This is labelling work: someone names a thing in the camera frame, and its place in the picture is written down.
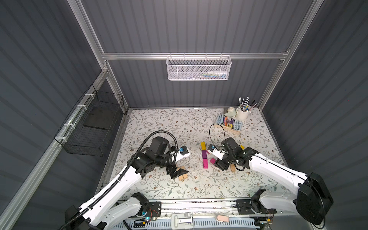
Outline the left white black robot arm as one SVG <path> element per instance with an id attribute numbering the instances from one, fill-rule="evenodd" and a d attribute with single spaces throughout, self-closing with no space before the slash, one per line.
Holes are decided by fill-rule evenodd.
<path id="1" fill-rule="evenodd" d="M 146 215 L 149 200 L 141 193 L 134 193 L 127 201 L 118 200 L 155 167 L 166 168 L 171 179 L 187 174 L 176 163 L 190 156 L 187 146 L 179 147 L 177 141 L 170 146 L 167 139 L 159 137 L 160 131 L 149 134 L 127 161 L 123 170 L 94 197 L 65 212 L 66 222 L 61 230 L 109 230 L 127 218 Z"/>

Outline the purple block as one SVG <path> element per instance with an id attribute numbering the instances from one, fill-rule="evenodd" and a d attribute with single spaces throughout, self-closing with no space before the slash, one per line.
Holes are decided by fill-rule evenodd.
<path id="1" fill-rule="evenodd" d="M 207 159 L 207 151 L 206 150 L 202 150 L 202 159 Z"/>

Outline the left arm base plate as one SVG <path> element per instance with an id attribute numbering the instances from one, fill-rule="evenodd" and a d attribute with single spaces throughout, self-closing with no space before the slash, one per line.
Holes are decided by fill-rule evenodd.
<path id="1" fill-rule="evenodd" d="M 143 205 L 139 212 L 129 218 L 158 218 L 161 216 L 162 202 L 149 201 Z"/>

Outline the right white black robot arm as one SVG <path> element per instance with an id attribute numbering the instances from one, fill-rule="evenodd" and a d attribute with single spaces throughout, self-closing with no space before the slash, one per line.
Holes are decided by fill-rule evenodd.
<path id="1" fill-rule="evenodd" d="M 208 152 L 217 159 L 215 166 L 222 171 L 235 165 L 236 170 L 259 172 L 288 189 L 289 193 L 267 192 L 259 189 L 246 208 L 255 214 L 273 209 L 298 213 L 313 225 L 322 228 L 326 215 L 333 205 L 333 198 L 322 177 L 316 173 L 305 174 L 282 166 L 252 148 L 242 148 L 233 138 L 221 142 L 221 146 L 210 145 Z"/>

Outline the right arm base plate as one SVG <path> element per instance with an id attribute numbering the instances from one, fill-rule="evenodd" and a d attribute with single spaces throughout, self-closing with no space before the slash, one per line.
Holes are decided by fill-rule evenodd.
<path id="1" fill-rule="evenodd" d="M 251 199 L 237 199 L 235 204 L 232 206 L 237 209 L 240 215 L 251 215 L 251 214 L 276 214 L 276 209 L 266 209 L 259 201 Z"/>

